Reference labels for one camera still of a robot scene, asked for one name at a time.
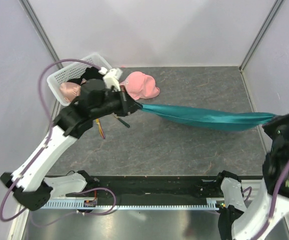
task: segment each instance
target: pink cap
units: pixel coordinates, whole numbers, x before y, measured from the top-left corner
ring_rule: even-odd
[[[152,99],[160,93],[155,79],[141,71],[131,73],[120,85],[125,86],[126,91],[134,100]]]

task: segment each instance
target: teal satin fabric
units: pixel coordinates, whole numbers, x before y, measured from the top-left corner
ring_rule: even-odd
[[[274,116],[267,112],[232,113],[187,106],[143,104],[142,111],[170,121],[221,131],[244,131],[268,123]]]

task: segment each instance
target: white plastic basket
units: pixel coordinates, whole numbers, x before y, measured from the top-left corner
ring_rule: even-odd
[[[112,69],[110,64],[98,53],[93,53],[89,56],[86,56],[82,58],[82,60],[92,63],[98,67],[104,67],[108,70]],[[74,62],[51,74],[46,79],[49,88],[62,106],[68,106],[69,103],[65,100],[65,97],[60,92],[60,84],[65,83],[70,79],[80,78],[88,67],[90,66],[80,62]]]

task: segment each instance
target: gray wall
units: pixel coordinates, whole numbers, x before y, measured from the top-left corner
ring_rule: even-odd
[[[51,62],[18,0],[0,0],[0,175],[18,168],[46,134],[37,78]],[[46,85],[44,92],[51,108],[54,98]],[[0,183],[0,203],[5,193]],[[4,215],[15,210],[10,198]],[[10,226],[0,222],[0,240],[7,238]]]
[[[289,111],[289,0],[284,1],[245,70],[257,111]],[[271,142],[266,138],[267,149]]]
[[[29,0],[60,59],[238,66],[275,0]]]

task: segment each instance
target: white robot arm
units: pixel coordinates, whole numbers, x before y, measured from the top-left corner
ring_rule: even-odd
[[[0,177],[8,188],[16,183],[12,189],[14,198],[31,211],[41,208],[51,198],[78,193],[86,187],[88,175],[80,172],[61,177],[46,175],[59,157],[85,131],[92,128],[95,119],[112,113],[124,117],[142,107],[128,95],[124,87],[120,87],[118,79],[122,71],[119,68],[108,71],[102,67],[99,72],[103,79],[91,79],[82,85],[80,96],[55,118],[48,144],[45,145],[44,139],[23,165]],[[41,149],[43,151],[32,162]]]
[[[272,139],[272,148],[262,165],[260,190],[248,208],[239,177],[227,171],[218,175],[225,204],[218,220],[221,240],[265,240],[289,213],[289,114],[274,118],[263,129]]]

